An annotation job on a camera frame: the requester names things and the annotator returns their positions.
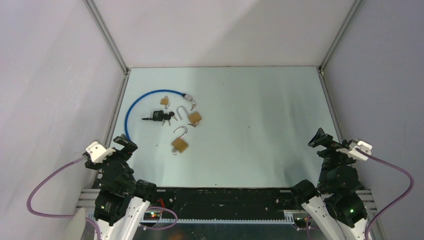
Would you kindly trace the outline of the small brass padlock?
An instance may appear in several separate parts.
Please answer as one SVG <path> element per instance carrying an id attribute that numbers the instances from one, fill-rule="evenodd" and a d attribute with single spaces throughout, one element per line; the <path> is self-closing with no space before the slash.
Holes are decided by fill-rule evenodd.
<path id="1" fill-rule="evenodd" d="M 160 100 L 160 104 L 163 105 L 165 109 L 169 108 L 170 100 L 167 95 Z"/>

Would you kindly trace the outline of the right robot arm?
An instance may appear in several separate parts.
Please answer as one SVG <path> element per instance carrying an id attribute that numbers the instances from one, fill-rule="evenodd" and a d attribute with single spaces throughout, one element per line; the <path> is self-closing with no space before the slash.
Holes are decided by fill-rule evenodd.
<path id="1" fill-rule="evenodd" d="M 304 179 L 291 188 L 291 204 L 304 209 L 328 240 L 370 240 L 368 214 L 357 194 L 362 188 L 358 171 L 352 166 L 367 161 L 373 146 L 363 140 L 341 143 L 319 128 L 308 146 L 324 149 L 317 184 Z"/>

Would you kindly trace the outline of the black padlock with keys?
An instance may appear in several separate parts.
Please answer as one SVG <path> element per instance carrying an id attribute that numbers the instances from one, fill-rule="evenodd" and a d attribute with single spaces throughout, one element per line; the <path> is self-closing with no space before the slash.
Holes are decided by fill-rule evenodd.
<path id="1" fill-rule="evenodd" d="M 163 110 L 156 110 L 151 117 L 142 118 L 143 121 L 162 122 L 162 126 L 165 122 L 168 122 L 168 125 L 171 126 L 171 119 L 178 121 L 173 111 L 164 112 Z"/>

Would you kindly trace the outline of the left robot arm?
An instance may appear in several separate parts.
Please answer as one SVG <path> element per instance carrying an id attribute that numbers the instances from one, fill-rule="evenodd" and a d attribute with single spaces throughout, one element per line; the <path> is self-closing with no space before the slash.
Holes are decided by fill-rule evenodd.
<path id="1" fill-rule="evenodd" d="M 134 177 L 128 160 L 138 149 L 125 134 L 113 139 L 122 146 L 105 148 L 94 141 L 83 157 L 87 169 L 100 171 L 93 218 L 97 240 L 131 240 L 148 208 L 158 202 L 155 183 Z"/>

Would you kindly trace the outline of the large brass padlock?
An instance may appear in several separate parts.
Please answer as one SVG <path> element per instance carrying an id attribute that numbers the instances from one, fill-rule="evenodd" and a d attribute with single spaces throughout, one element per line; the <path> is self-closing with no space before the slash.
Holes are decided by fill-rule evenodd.
<path id="1" fill-rule="evenodd" d="M 176 134 L 179 130 L 183 130 L 183 134 L 179 137 L 177 137 L 172 143 L 173 149 L 176 149 L 176 155 L 177 153 L 183 153 L 188 147 L 189 144 L 184 140 L 184 137 L 188 133 L 188 129 L 186 126 L 180 126 L 177 129 L 173 131 L 174 134 Z"/>

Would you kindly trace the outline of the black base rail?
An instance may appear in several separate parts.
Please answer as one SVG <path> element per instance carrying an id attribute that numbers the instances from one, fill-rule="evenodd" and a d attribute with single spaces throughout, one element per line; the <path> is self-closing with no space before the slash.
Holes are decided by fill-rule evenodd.
<path id="1" fill-rule="evenodd" d="M 315 189 L 161 187 L 148 200 L 172 210 L 180 221 L 286 221 L 287 212 L 301 211 L 303 203 L 319 196 Z"/>

